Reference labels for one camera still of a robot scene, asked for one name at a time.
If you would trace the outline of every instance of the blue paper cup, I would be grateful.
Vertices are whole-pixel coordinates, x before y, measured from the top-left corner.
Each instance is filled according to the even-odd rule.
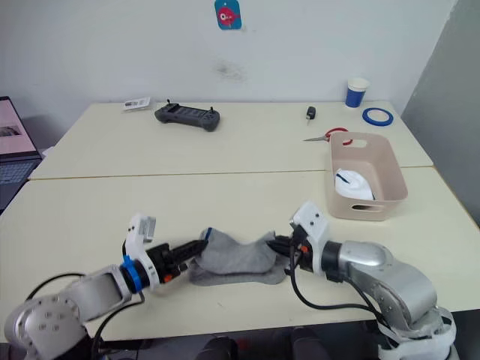
[[[361,77],[349,79],[345,105],[348,107],[359,107],[369,85],[370,83]]]

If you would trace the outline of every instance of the laptop screen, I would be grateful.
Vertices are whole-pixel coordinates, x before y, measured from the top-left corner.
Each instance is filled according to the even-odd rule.
[[[36,152],[10,100],[0,100],[0,155]]]

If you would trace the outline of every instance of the beige plastic bin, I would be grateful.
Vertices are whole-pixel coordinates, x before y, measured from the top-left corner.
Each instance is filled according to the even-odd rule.
[[[344,142],[353,139],[351,145]],[[383,221],[408,196],[405,180],[390,142],[374,133],[333,133],[331,166],[326,172],[326,196],[330,214],[336,218]],[[367,179],[375,200],[351,199],[335,190],[338,169],[353,170]]]

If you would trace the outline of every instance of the white cloth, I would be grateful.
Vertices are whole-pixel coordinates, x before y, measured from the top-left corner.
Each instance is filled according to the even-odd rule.
[[[335,190],[342,197],[375,200],[368,181],[356,171],[338,169],[335,173]]]

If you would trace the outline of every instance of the scissors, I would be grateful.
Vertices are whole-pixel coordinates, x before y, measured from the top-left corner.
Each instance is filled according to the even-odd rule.
[[[326,141],[328,143],[330,141],[330,136],[335,131],[346,131],[346,132],[348,132],[348,130],[345,127],[334,127],[333,129],[330,129],[329,131],[327,131],[325,133],[325,135],[323,135],[321,137],[312,137],[311,139],[305,139],[303,141]],[[343,142],[344,145],[350,145],[351,143],[353,143],[352,139]]]

